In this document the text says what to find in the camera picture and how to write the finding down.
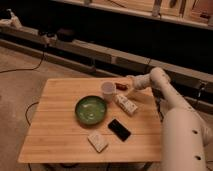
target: paper cup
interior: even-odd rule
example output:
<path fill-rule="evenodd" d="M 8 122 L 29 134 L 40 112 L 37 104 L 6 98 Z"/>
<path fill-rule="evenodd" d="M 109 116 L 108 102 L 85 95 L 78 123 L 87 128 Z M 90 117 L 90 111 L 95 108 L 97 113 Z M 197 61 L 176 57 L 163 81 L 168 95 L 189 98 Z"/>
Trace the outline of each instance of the paper cup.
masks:
<path fill-rule="evenodd" d="M 102 96 L 107 102 L 113 101 L 116 93 L 116 86 L 112 82 L 104 82 L 101 85 Z"/>

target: green bowl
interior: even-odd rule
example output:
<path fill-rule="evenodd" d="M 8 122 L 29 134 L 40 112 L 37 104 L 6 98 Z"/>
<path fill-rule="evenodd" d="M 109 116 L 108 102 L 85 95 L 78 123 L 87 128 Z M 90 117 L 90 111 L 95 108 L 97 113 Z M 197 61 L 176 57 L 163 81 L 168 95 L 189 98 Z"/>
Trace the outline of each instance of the green bowl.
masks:
<path fill-rule="evenodd" d="M 106 102 L 98 96 L 86 96 L 75 106 L 75 114 L 80 123 L 94 125 L 101 122 L 106 114 Z"/>

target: wooden table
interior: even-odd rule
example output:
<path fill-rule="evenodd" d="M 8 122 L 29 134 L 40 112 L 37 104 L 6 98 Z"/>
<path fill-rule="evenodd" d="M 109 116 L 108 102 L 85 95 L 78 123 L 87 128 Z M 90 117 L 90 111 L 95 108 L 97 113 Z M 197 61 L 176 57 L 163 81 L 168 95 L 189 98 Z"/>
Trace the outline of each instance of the wooden table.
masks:
<path fill-rule="evenodd" d="M 76 103 L 87 95 L 101 96 L 100 85 L 104 81 L 131 84 L 130 78 L 49 79 L 18 161 L 20 163 L 160 161 L 161 123 L 149 88 L 129 93 L 128 97 L 134 98 L 135 103 L 140 104 L 133 117 L 129 117 L 112 102 L 108 104 L 103 122 L 90 128 L 79 125 L 74 113 Z M 132 133 L 125 142 L 107 127 L 114 118 Z M 88 134 L 93 130 L 100 131 L 109 142 L 109 146 L 102 153 L 97 153 L 87 140 Z"/>

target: wall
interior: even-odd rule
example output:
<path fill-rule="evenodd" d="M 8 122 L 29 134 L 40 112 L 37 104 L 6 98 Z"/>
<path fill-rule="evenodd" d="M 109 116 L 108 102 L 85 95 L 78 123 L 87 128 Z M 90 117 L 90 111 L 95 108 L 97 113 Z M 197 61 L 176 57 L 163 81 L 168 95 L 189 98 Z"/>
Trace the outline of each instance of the wall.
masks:
<path fill-rule="evenodd" d="M 71 28 L 78 39 L 213 73 L 213 31 L 48 0 L 1 0 L 0 7 L 12 8 L 28 27 Z"/>

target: table leg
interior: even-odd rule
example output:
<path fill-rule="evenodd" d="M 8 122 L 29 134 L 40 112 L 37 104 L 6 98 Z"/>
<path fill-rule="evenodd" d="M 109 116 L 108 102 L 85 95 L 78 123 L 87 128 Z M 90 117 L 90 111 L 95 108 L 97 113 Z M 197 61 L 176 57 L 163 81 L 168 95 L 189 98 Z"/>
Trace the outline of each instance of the table leg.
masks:
<path fill-rule="evenodd" d="M 147 162 L 141 169 L 141 171 L 147 171 L 152 166 L 152 162 Z"/>

